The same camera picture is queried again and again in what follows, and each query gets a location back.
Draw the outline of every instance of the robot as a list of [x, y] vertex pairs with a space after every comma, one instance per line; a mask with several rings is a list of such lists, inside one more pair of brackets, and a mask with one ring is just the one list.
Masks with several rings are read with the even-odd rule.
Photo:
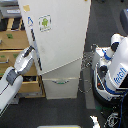
[[[128, 35], [128, 9], [120, 13]], [[110, 47], [97, 47], [93, 62], [93, 92], [103, 103], [117, 104], [128, 91], [128, 37], [114, 34]]]
[[4, 113], [8, 105], [19, 91], [23, 82], [23, 77], [32, 66], [34, 48], [32, 46], [20, 52], [16, 58], [14, 68], [6, 69], [3, 77], [0, 80], [0, 116]]

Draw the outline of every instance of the green android logo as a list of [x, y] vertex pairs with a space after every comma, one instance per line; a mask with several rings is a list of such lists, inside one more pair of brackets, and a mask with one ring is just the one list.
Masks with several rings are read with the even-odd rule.
[[48, 20], [46, 18], [43, 19], [42, 25], [44, 25], [44, 27], [48, 25]]

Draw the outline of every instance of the white refrigerator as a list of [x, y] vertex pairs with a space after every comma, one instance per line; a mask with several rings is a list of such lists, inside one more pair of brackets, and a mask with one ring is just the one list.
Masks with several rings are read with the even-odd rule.
[[33, 29], [47, 99], [76, 98], [91, 0], [18, 0], [30, 45]]

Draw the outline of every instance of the freezer door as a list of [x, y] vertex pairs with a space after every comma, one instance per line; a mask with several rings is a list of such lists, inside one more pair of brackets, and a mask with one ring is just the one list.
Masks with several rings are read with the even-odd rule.
[[29, 43], [31, 28], [44, 74], [83, 56], [91, 0], [18, 0]]

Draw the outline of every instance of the dark floor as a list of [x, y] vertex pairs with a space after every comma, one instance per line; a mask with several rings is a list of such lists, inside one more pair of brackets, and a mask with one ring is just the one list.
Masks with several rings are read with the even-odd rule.
[[[120, 21], [120, 11], [128, 7], [128, 1], [120, 0], [92, 0], [90, 21], [87, 31], [85, 51], [90, 52], [92, 44], [109, 46], [110, 38], [114, 33], [124, 33]], [[84, 85], [81, 72], [80, 86]], [[99, 110], [87, 109], [85, 94], [78, 92], [77, 99], [46, 100], [20, 99], [18, 105], [10, 105], [0, 118], [0, 128], [36, 128], [41, 125], [79, 125], [83, 128], [92, 128], [90, 116], [97, 116], [101, 128], [105, 119]]]

